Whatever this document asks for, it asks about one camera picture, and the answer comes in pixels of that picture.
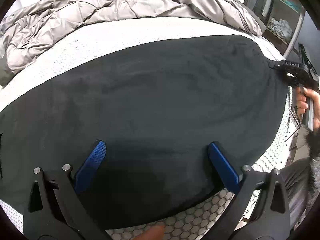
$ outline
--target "human hand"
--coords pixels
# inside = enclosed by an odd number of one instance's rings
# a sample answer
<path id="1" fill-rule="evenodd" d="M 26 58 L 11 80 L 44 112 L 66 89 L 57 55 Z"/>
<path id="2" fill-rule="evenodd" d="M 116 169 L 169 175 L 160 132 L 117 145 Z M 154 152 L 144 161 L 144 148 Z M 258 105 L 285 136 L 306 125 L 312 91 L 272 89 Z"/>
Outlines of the human hand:
<path id="1" fill-rule="evenodd" d="M 162 240 L 164 236 L 163 226 L 154 226 L 149 228 L 144 233 L 136 236 L 133 240 Z"/>
<path id="2" fill-rule="evenodd" d="M 306 103 L 307 98 L 301 94 L 300 87 L 296 88 L 297 92 L 297 114 L 301 119 L 301 115 L 306 112 L 308 104 Z M 313 129 L 318 129 L 320 127 L 320 95 L 310 88 L 304 88 L 304 94 L 307 97 L 313 99 L 314 116 L 313 116 Z"/>

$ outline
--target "blue textured pad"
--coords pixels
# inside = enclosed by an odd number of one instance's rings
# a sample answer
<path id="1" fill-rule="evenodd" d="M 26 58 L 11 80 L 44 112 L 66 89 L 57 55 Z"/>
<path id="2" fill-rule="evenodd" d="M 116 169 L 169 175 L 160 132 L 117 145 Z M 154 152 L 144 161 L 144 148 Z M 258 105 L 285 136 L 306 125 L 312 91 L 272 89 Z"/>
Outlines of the blue textured pad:
<path id="1" fill-rule="evenodd" d="M 106 144 L 100 141 L 75 176 L 73 187 L 77 194 L 84 192 L 88 188 L 105 156 Z"/>
<path id="2" fill-rule="evenodd" d="M 239 193 L 239 176 L 236 171 L 233 169 L 231 164 L 219 150 L 217 145 L 211 143 L 208 148 L 208 155 L 210 161 L 213 166 L 217 170 L 223 185 L 227 188 L 228 191 L 235 193 L 236 195 Z"/>

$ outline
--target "honeycomb pattern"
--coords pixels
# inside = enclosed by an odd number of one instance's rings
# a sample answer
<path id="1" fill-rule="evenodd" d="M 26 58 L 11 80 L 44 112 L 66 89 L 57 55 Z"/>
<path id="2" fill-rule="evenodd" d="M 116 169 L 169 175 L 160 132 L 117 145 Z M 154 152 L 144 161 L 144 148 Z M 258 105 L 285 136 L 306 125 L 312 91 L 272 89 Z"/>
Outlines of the honeycomb pattern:
<path id="1" fill-rule="evenodd" d="M 256 171 L 270 172 L 273 168 L 280 168 L 279 156 L 284 152 L 285 138 L 287 137 L 290 111 L 291 111 L 292 89 L 289 88 L 284 109 L 284 115 L 276 134 L 276 137 L 269 149 L 252 166 Z M 244 212 L 249 212 L 256 203 L 259 191 L 254 191 L 250 202 Z M 199 240 L 220 218 L 226 207 L 233 198 L 233 193 L 226 189 L 208 198 L 204 202 L 189 208 L 173 217 L 168 217 L 153 223 L 120 229 L 106 230 L 113 240 L 132 239 L 142 232 L 148 230 L 153 225 L 164 225 L 165 234 L 163 240 Z M 19 214 L 8 204 L 0 200 L 0 205 L 9 216 L 12 223 L 23 233 L 23 215 Z"/>

